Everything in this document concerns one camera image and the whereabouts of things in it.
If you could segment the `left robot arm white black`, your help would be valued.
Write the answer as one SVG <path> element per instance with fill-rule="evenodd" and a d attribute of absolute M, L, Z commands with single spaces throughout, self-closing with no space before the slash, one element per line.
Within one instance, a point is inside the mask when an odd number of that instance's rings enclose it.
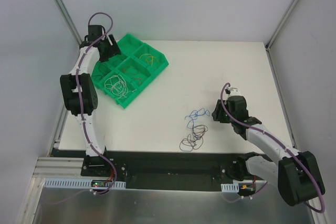
<path fill-rule="evenodd" d="M 106 145 L 98 129 L 98 95 L 91 75 L 98 61 L 105 62 L 121 52 L 114 37 L 107 33 L 101 25 L 89 25 L 75 66 L 60 76 L 65 107 L 80 125 L 86 144 L 84 166 L 99 176 L 108 175 L 113 165 L 106 157 Z"/>

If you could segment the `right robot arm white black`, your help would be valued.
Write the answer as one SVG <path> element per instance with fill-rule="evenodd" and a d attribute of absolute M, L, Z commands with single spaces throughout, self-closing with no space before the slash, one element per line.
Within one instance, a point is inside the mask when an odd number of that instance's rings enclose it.
<path fill-rule="evenodd" d="M 246 99 L 241 95 L 217 100 L 213 120 L 230 124 L 234 132 L 262 150 L 266 156 L 250 152 L 239 157 L 236 173 L 242 179 L 252 175 L 276 187 L 290 206 L 318 198 L 323 199 L 325 187 L 316 157 L 287 147 L 271 134 L 255 117 L 248 114 Z"/>

